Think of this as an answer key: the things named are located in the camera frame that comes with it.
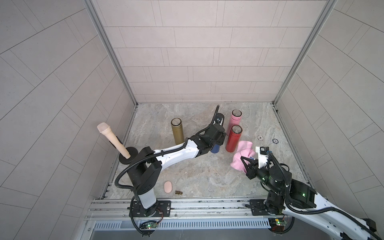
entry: pink towel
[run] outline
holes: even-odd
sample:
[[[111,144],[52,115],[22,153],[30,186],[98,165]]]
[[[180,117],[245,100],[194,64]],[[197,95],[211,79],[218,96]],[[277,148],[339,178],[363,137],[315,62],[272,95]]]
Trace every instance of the pink towel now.
[[[248,141],[240,141],[237,145],[237,150],[235,155],[233,156],[233,160],[231,163],[231,167],[233,167],[236,170],[245,172],[245,167],[243,162],[241,161],[240,157],[253,157],[253,155],[256,152],[252,150],[252,142]]]

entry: marble floor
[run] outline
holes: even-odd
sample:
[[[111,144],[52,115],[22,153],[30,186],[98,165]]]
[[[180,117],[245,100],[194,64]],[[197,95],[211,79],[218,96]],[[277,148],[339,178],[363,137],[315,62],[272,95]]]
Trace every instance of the marble floor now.
[[[303,173],[288,145],[280,124],[270,103],[219,103],[219,113],[224,114],[224,127],[233,109],[242,113],[240,126],[243,133],[240,140],[251,141],[253,146],[269,146],[275,157],[289,165],[292,177],[305,182]],[[215,103],[180,104],[140,104],[128,136],[126,146],[136,147],[138,151],[146,146],[152,149],[164,149],[175,145],[170,121],[180,118],[183,123],[184,137],[190,137],[206,127],[213,116]],[[197,158],[184,160],[164,169],[154,187],[157,198],[167,197],[243,197],[267,195],[257,179],[249,180],[245,173],[230,166],[233,153],[225,150],[227,138],[217,154],[209,152]],[[274,144],[272,139],[279,140]],[[115,177],[127,165],[119,163]],[[164,192],[164,183],[172,182],[172,192]],[[121,183],[131,185],[127,174]],[[175,195],[175,190],[182,195]],[[108,199],[130,199],[133,193],[112,185]]]

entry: tiled wall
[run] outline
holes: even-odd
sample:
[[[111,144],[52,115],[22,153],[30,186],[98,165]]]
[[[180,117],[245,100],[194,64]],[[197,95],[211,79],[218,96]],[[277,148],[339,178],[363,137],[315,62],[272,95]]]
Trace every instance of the tiled wall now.
[[[384,237],[384,2],[339,0],[277,108],[316,189]]]
[[[69,240],[133,107],[81,0],[0,1],[0,239]]]
[[[138,102],[272,101],[325,1],[93,0]]]

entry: black round stand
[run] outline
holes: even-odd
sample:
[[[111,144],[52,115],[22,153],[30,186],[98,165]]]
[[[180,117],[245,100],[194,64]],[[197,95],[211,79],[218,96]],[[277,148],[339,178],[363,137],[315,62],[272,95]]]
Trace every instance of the black round stand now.
[[[126,149],[131,155],[130,158],[126,159],[121,153],[119,154],[119,161],[124,165],[130,164],[132,160],[135,159],[135,157],[139,154],[139,151],[134,147],[127,147]]]

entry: stainless steel bottle cap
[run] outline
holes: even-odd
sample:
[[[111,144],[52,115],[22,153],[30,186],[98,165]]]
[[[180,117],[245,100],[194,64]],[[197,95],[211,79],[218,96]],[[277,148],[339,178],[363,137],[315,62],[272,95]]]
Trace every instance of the stainless steel bottle cap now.
[[[181,119],[180,118],[174,118],[174,119],[172,119],[172,121],[170,123],[172,124],[172,126],[177,127],[181,124]]]
[[[232,131],[233,131],[234,133],[239,134],[239,133],[241,133],[241,132],[243,131],[243,129],[242,129],[239,125],[233,125],[233,126],[232,126]]]
[[[242,112],[240,110],[235,109],[232,111],[232,115],[234,115],[235,117],[240,117],[241,114]]]

